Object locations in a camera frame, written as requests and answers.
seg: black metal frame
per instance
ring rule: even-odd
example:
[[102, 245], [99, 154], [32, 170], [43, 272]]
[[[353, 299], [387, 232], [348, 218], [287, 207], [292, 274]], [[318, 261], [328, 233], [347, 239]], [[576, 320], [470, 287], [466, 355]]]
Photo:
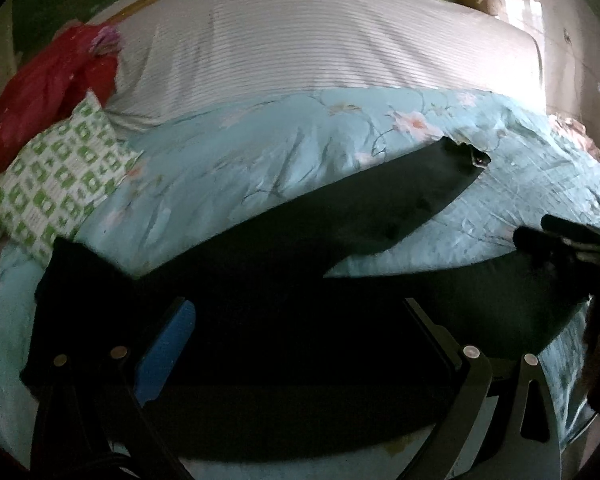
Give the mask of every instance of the black metal frame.
[[[405, 306], [430, 343], [427, 351], [437, 352], [456, 371], [460, 387], [445, 419], [398, 480], [448, 478], [485, 399], [496, 395], [498, 405], [474, 466], [458, 478], [492, 480], [506, 472], [509, 480], [560, 479], [557, 423], [538, 360], [529, 354], [518, 363], [490, 360], [458, 345], [415, 301], [406, 300]], [[146, 480], [192, 480], [142, 414], [128, 380], [128, 368], [137, 361], [131, 351], [113, 349], [96, 366], [64, 355], [50, 364], [51, 382], [34, 431], [34, 475], [74, 480], [106, 470], [103, 478], [131, 478], [124, 468]], [[140, 347], [135, 352], [142, 355]], [[99, 420], [116, 429], [130, 457], [110, 451]]]

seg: patterned pillowcase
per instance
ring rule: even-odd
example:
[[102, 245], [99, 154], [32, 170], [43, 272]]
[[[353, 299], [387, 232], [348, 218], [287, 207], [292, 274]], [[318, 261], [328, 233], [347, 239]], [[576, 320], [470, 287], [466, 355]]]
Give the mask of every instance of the patterned pillowcase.
[[116, 142], [90, 91], [71, 117], [31, 139], [0, 175], [0, 224], [46, 266], [56, 236], [73, 238], [140, 155]]

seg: floral comforter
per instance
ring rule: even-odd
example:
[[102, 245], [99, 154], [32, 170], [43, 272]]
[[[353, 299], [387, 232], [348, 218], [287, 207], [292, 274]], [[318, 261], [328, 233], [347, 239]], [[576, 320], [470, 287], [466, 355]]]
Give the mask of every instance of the floral comforter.
[[[268, 208], [448, 136], [491, 157], [461, 196], [388, 251], [332, 276], [464, 266], [513, 250], [521, 224], [551, 213], [600, 227], [600, 164], [547, 117], [481, 91], [330, 89], [221, 105], [130, 138], [144, 152], [78, 232], [134, 275]], [[0, 444], [23, 462], [35, 402], [19, 381], [42, 269], [14, 246], [0, 262]], [[574, 394], [584, 314], [542, 353], [560, 436], [581, 425]]]

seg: red fabric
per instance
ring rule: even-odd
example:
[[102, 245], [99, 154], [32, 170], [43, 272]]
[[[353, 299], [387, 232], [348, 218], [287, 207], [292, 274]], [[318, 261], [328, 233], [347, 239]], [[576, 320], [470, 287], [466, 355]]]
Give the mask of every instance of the red fabric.
[[89, 88], [96, 94], [100, 104], [104, 106], [116, 89], [117, 70], [118, 58], [116, 56], [97, 57], [88, 62], [83, 69], [76, 73], [74, 80], [66, 90], [54, 122], [57, 123], [69, 117], [78, 103], [84, 99]]
[[35, 135], [68, 117], [89, 86], [106, 103], [118, 62], [91, 52], [103, 27], [69, 28], [7, 83], [0, 96], [0, 173]]

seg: screw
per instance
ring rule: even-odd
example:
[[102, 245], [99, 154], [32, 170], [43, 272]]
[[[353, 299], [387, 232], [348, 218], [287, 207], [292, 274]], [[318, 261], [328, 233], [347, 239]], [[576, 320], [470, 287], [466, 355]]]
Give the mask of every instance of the screw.
[[477, 359], [480, 357], [480, 351], [475, 346], [471, 345], [465, 346], [462, 349], [462, 353], [464, 353], [464, 355], [466, 355], [469, 359]]
[[538, 358], [533, 354], [525, 354], [525, 362], [530, 366], [538, 366]]
[[126, 346], [116, 346], [109, 352], [112, 359], [122, 359], [127, 354]]
[[54, 357], [54, 366], [59, 368], [61, 366], [64, 366], [65, 364], [66, 364], [66, 355], [59, 354], [56, 357]]

